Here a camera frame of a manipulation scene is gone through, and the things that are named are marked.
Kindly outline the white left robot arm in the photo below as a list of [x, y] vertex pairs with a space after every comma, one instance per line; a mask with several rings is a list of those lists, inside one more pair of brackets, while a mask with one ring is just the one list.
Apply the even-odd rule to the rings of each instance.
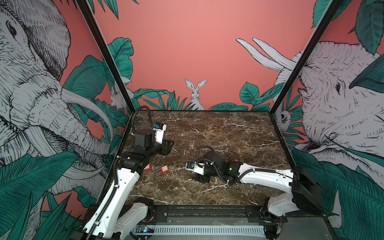
[[151, 158], [170, 154], [175, 142], [164, 139], [166, 127], [156, 123], [152, 130], [134, 133], [133, 146], [117, 156], [112, 167], [114, 180], [108, 192], [83, 229], [72, 233], [71, 240], [124, 240], [139, 222], [153, 218], [153, 201], [146, 198], [136, 200], [123, 215], [121, 211]]

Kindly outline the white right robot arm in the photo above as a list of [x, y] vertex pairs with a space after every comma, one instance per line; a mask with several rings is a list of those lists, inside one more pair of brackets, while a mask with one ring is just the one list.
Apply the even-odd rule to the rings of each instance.
[[240, 161], [227, 162], [216, 152], [209, 151], [202, 158], [188, 162], [186, 169], [196, 173], [201, 183], [219, 177], [228, 186], [256, 184], [282, 191], [283, 194], [265, 200], [260, 210], [262, 215], [281, 217], [299, 210], [312, 215], [323, 213], [322, 186], [300, 166], [292, 170], [260, 168]]

